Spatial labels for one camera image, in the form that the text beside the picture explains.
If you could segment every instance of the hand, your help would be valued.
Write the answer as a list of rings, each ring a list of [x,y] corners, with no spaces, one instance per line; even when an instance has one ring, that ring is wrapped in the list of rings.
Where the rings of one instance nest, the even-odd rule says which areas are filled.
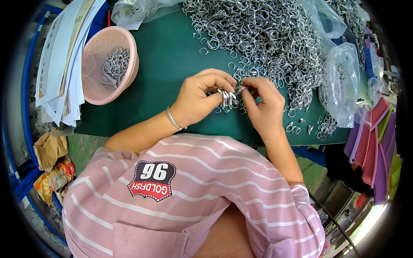
[[[182,128],[198,123],[212,112],[222,101],[220,93],[207,96],[221,88],[235,93],[237,81],[228,73],[217,69],[206,69],[183,82],[175,103],[171,106],[171,116]]]
[[[256,88],[258,94],[254,89],[254,95],[261,96],[262,102],[255,104],[255,99],[248,90],[241,93],[249,119],[264,143],[285,135],[282,126],[285,99],[274,84],[269,79],[261,77],[244,78],[242,84]]]

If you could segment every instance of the shirt pocket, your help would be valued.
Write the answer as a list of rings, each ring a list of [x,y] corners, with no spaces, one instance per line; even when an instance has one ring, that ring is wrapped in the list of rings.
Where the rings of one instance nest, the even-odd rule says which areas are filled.
[[[189,234],[113,224],[113,257],[181,258]]]

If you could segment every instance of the silver bangle bracelet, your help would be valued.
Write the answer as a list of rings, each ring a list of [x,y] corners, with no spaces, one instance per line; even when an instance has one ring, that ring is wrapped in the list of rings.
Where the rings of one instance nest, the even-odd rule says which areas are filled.
[[[168,108],[166,109],[166,116],[168,117],[169,121],[171,121],[171,123],[176,127],[176,129],[178,130],[182,130],[182,127],[180,127],[179,125],[177,125],[177,123],[175,122],[175,120],[172,118],[171,116],[171,112],[169,111],[169,109],[171,108],[171,105],[168,106]]]

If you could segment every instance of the pink striped shirt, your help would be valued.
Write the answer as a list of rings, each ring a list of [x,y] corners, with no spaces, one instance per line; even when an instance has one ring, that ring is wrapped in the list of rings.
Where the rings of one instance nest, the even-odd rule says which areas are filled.
[[[307,189],[224,136],[172,135],[139,156],[99,148],[64,198],[64,230],[78,258],[192,257],[231,202],[256,257],[320,255]]]

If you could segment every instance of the stack of papers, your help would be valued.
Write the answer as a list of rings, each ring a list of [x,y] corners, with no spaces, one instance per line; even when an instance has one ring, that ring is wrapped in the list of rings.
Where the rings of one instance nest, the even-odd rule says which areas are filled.
[[[105,0],[74,0],[54,19],[40,57],[36,107],[42,106],[58,126],[76,126],[82,89],[82,51],[90,25]]]

